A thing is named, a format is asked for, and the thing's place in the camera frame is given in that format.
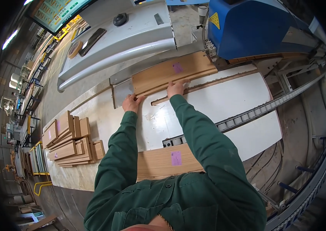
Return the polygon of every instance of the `green work jacket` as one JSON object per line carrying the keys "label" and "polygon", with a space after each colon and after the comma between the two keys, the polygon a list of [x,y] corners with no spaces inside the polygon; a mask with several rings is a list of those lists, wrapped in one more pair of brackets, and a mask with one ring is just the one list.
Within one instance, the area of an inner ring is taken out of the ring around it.
{"label": "green work jacket", "polygon": [[175,231],[264,230],[262,198],[247,181],[234,143],[181,95],[170,99],[184,136],[206,172],[136,183],[137,114],[124,114],[96,173],[86,230],[149,224],[160,213]]}

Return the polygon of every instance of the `computer mouse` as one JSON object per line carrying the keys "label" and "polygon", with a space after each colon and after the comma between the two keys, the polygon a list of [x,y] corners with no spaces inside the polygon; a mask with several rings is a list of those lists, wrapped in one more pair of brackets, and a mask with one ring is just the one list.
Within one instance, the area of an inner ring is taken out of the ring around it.
{"label": "computer mouse", "polygon": [[127,14],[126,13],[121,13],[113,18],[113,24],[116,27],[120,27],[124,23],[127,22]]}

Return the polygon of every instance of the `hand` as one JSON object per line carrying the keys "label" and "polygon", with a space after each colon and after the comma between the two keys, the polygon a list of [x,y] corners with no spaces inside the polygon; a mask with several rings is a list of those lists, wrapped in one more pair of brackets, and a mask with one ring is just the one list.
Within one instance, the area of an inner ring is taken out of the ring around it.
{"label": "hand", "polygon": [[172,81],[170,81],[168,83],[168,88],[167,88],[168,99],[170,99],[174,95],[183,95],[185,90],[184,84],[189,82],[190,82],[189,79],[179,80],[175,84]]}
{"label": "hand", "polygon": [[135,93],[132,95],[127,95],[127,97],[122,103],[122,108],[124,112],[132,111],[137,114],[139,109],[139,104],[146,98],[146,96],[141,96],[138,99],[136,99],[136,101],[134,100],[135,97],[136,97]]}

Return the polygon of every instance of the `fluorescent light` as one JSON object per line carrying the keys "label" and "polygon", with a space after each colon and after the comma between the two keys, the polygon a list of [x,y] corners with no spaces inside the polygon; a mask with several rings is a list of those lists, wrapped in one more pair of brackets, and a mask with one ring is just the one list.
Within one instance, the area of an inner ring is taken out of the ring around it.
{"label": "fluorescent light", "polygon": [[28,3],[32,2],[32,1],[33,1],[33,0],[27,0],[27,1],[25,1],[25,3],[24,3],[23,6],[27,5]]}
{"label": "fluorescent light", "polygon": [[16,36],[18,33],[18,30],[14,31],[14,33],[5,41],[5,43],[3,44],[3,49],[5,49],[9,42],[14,38],[14,36]]}

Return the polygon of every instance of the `smartphone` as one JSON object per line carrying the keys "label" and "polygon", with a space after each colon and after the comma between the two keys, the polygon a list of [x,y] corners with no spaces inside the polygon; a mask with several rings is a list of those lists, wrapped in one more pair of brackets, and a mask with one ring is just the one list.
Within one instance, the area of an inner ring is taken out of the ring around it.
{"label": "smartphone", "polygon": [[92,48],[92,46],[103,36],[105,35],[106,30],[103,28],[99,28],[92,34],[92,36],[87,40],[87,44],[84,48],[79,50],[79,55],[81,57],[85,56],[87,52]]}

